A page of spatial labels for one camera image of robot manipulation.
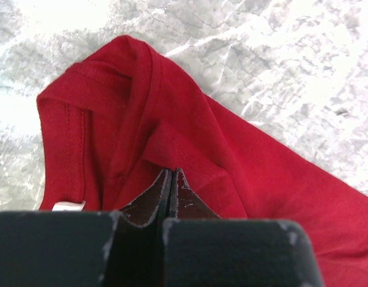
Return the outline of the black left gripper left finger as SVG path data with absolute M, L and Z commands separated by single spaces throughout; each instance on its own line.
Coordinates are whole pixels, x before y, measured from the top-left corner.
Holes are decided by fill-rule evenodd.
M 120 210 L 0 212 L 0 286 L 158 286 L 171 176 Z

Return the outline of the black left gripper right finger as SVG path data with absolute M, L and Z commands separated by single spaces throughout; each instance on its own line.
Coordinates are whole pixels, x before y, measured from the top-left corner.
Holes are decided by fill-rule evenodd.
M 222 219 L 173 173 L 162 226 L 165 286 L 323 286 L 312 243 L 296 222 Z

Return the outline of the red t shirt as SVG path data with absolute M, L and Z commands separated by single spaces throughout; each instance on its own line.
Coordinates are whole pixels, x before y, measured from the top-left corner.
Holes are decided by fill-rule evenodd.
M 120 209 L 161 169 L 224 218 L 280 218 L 311 238 L 327 286 L 368 286 L 368 197 L 205 95 L 143 41 L 119 36 L 37 98 L 41 209 Z

